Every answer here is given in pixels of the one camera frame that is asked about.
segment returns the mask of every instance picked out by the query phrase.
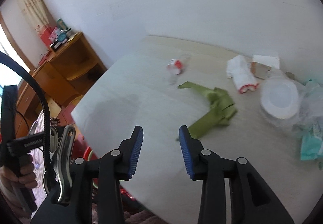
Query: window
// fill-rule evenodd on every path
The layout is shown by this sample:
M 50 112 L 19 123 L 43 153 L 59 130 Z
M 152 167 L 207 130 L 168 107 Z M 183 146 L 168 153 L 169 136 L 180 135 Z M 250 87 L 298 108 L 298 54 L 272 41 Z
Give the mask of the window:
M 24 61 L 22 61 L 22 59 L 18 56 L 17 52 L 11 46 L 1 25 L 0 25 L 0 51 L 5 53 L 7 56 L 11 57 L 13 60 L 15 60 L 27 72 L 30 71 L 30 69 L 26 66 Z M 20 83 L 20 81 L 21 81 L 21 77 L 18 74 L 16 74 L 16 72 L 11 70 L 7 66 L 0 64 L 0 101 L 2 101 L 3 87 L 5 85 L 17 85 Z

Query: wooden shelf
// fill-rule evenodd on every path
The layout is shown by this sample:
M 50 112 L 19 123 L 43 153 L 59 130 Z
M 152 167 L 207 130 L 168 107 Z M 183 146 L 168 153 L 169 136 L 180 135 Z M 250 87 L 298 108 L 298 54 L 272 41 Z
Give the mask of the wooden shelf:
M 72 40 L 66 42 L 65 44 L 63 44 L 58 50 L 57 52 L 52 51 L 51 55 L 49 56 L 49 58 L 47 59 L 47 61 L 51 60 L 54 57 L 58 57 L 59 55 L 61 55 L 62 53 L 64 53 L 70 46 L 72 46 L 76 41 L 78 41 L 81 36 L 83 35 L 82 32 L 78 32 L 77 34 L 75 34 L 75 36 L 73 37 Z
M 66 80 L 73 81 L 75 79 L 78 79 L 79 77 L 85 75 L 88 71 L 90 71 L 96 64 L 97 62 L 94 60 L 89 60 L 89 61 L 80 63 L 76 72 L 73 72 L 70 75 L 67 74 Z

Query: wooden desk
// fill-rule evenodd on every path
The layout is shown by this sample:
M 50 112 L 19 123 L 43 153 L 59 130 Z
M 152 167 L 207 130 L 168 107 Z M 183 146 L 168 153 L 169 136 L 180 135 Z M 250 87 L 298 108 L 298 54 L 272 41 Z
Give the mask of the wooden desk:
M 53 99 L 60 107 L 66 107 L 73 99 L 84 95 L 106 71 L 85 39 L 82 32 L 52 52 L 46 61 L 32 74 L 45 92 L 47 100 Z M 40 112 L 40 101 L 29 84 L 19 89 L 17 110 L 25 116 L 29 127 Z M 28 127 L 21 116 L 16 116 L 16 136 L 27 135 Z

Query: curtain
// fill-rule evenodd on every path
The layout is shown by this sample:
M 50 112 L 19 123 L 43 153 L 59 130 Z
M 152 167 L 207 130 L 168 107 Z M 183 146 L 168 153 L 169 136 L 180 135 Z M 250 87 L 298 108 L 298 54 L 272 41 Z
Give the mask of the curtain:
M 50 24 L 52 16 L 43 0 L 18 0 L 18 5 L 28 24 L 35 29 L 40 39 L 48 47 L 51 44 L 49 36 L 54 28 Z

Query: white wall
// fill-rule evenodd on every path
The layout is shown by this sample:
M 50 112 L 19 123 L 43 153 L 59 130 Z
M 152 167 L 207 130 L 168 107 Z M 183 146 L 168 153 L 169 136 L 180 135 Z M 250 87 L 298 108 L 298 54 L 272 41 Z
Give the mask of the white wall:
M 145 35 L 278 55 L 298 79 L 323 82 L 319 0 L 44 0 L 54 18 L 82 30 L 109 66 Z
M 12 37 L 24 52 L 26 57 L 36 67 L 41 59 L 41 55 L 47 52 L 47 47 L 27 23 L 22 14 L 17 0 L 5 0 L 0 11 L 7 28 Z

